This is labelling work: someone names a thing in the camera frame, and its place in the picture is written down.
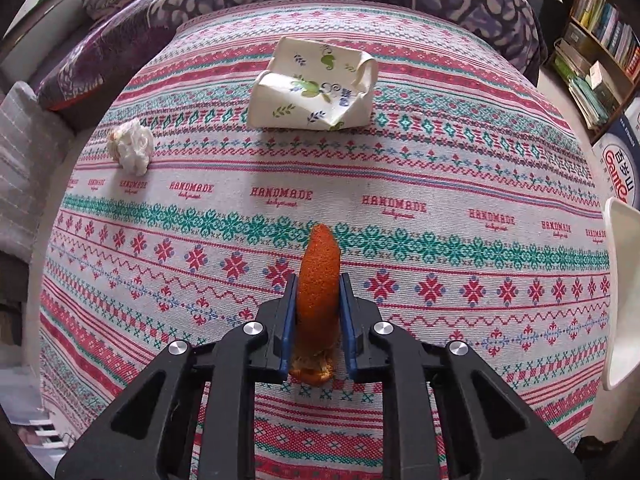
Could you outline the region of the grey checked cushion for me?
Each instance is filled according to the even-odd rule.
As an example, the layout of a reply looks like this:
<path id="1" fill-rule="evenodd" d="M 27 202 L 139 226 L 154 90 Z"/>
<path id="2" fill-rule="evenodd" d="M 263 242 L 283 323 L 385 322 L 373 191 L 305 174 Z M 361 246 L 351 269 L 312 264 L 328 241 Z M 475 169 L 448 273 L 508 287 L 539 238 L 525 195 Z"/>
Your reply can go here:
<path id="1" fill-rule="evenodd" d="M 24 81 L 1 102 L 1 250 L 25 262 L 49 196 L 53 174 L 70 149 L 74 133 L 44 110 Z"/>

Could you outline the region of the patterned striped table cloth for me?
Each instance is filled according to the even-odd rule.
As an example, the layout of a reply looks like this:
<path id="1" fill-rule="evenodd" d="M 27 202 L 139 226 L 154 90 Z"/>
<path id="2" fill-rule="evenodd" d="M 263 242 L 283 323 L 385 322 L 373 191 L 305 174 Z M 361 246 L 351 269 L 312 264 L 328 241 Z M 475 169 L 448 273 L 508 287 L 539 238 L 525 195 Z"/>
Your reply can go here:
<path id="1" fill-rule="evenodd" d="M 283 37 L 378 61 L 366 126 L 247 125 Z M 142 177 L 106 150 L 134 118 L 154 136 Z M 575 456 L 611 298 L 584 153 L 484 40 L 347 0 L 194 18 L 94 130 L 53 223 L 40 297 L 42 396 L 72 446 L 171 341 L 221 340 L 281 297 L 317 224 L 355 297 L 417 340 L 468 344 Z M 290 375 L 294 313 L 288 376 L 256 384 L 252 479 L 386 479 L 383 387 L 349 377 L 338 310 L 328 382 Z"/>

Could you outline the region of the stack of books on floor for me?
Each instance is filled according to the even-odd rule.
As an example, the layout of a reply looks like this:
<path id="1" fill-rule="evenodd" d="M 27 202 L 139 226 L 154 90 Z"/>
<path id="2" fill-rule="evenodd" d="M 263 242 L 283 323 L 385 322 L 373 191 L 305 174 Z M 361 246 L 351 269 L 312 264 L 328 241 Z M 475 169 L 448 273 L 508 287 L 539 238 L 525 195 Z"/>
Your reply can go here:
<path id="1" fill-rule="evenodd" d="M 573 77 L 568 83 L 568 91 L 589 129 L 597 130 L 606 124 L 610 115 L 585 79 L 578 76 Z"/>

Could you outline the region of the white plastic trash bin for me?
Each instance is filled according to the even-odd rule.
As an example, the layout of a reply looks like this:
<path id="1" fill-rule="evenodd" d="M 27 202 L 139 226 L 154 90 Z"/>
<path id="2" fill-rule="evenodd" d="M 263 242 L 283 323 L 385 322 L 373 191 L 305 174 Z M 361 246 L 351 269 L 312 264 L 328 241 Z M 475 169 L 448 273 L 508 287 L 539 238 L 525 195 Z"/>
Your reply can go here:
<path id="1" fill-rule="evenodd" d="M 612 391 L 638 366 L 639 348 L 639 211 L 610 197 L 603 209 L 610 258 L 611 303 L 603 388 Z"/>

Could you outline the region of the upper Ganten water carton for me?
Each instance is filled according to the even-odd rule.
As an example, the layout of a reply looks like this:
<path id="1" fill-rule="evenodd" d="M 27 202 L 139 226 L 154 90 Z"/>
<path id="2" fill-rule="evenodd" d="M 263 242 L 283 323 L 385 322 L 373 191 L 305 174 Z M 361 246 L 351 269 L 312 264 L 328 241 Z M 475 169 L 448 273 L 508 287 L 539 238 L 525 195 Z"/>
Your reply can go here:
<path id="1" fill-rule="evenodd" d="M 608 196 L 639 208 L 639 139 L 625 115 L 612 123 L 593 145 L 602 167 Z"/>

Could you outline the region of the wooden bookshelf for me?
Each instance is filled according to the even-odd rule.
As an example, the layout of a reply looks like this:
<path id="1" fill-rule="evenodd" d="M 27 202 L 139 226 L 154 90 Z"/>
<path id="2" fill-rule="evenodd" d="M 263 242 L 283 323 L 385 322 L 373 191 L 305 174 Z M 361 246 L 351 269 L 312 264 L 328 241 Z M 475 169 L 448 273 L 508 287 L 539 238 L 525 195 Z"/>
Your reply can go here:
<path id="1" fill-rule="evenodd" d="M 585 79 L 608 111 L 608 121 L 597 130 L 582 117 L 590 142 L 599 140 L 639 96 L 639 35 L 614 0 L 573 0 L 550 65 L 567 90 L 573 77 Z"/>

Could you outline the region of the white tissue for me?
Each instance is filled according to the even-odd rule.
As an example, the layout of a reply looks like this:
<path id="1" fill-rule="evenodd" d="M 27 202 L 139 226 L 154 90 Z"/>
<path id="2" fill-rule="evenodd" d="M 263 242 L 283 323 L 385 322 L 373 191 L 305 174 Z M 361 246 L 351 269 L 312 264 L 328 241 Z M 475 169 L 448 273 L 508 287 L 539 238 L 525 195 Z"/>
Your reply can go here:
<path id="1" fill-rule="evenodd" d="M 154 136 L 149 127 L 134 118 L 110 131 L 106 150 L 127 174 L 142 177 L 148 171 L 154 153 Z"/>

